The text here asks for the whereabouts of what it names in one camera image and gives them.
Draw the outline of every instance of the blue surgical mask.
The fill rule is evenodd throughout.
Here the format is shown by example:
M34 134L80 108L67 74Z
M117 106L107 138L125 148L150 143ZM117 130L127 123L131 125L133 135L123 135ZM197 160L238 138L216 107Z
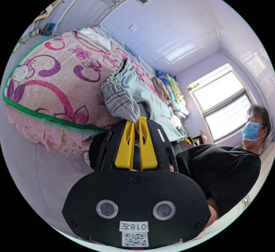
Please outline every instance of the blue surgical mask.
M259 123L254 121L249 121L246 123L245 127L242 129L241 133L243 135L243 140L248 141L257 141L260 138L257 138L258 136L258 129L260 126Z

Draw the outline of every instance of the windowsill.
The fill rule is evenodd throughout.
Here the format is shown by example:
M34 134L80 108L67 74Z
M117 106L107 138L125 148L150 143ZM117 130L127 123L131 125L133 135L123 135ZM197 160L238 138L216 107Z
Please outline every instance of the windowsill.
M224 142L224 141L226 141L226 140L232 138L232 137L235 136L236 134L240 133L241 131L242 131L242 129L239 129L239 130L237 130L236 132L232 133L231 135L229 135L229 136L227 136L227 137L225 137L225 138L223 138L223 139L220 139L220 140L214 142L214 144L222 143L222 142Z

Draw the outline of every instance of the camera lens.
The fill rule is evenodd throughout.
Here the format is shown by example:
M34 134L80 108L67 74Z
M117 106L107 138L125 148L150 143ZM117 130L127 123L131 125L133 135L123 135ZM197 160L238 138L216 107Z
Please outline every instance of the camera lens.
M157 213L160 217L166 218L172 213L172 208L168 204L162 204L157 208Z
M176 212L175 205L170 201L161 201L153 208L153 215L158 220L168 220Z
M106 202L100 206L100 212L105 216L111 216L115 212L114 206Z
M114 218L118 214L117 205L110 200L102 200L97 204L97 213L102 218Z

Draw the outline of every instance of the light switch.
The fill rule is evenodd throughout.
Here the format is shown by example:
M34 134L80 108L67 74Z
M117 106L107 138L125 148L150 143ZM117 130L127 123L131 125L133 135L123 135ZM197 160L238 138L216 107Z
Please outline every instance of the light switch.
M132 26L129 27L129 29L130 29L132 32L134 32L134 31L137 30L137 27L136 27L135 25L132 25Z

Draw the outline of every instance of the person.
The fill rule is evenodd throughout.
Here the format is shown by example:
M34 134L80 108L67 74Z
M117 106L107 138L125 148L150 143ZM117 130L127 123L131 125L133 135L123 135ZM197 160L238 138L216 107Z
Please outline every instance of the person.
M259 151L270 128L266 108L252 105L242 129L242 146L202 144L176 154L179 173L193 179L207 198L211 218L204 230L253 188L261 168Z

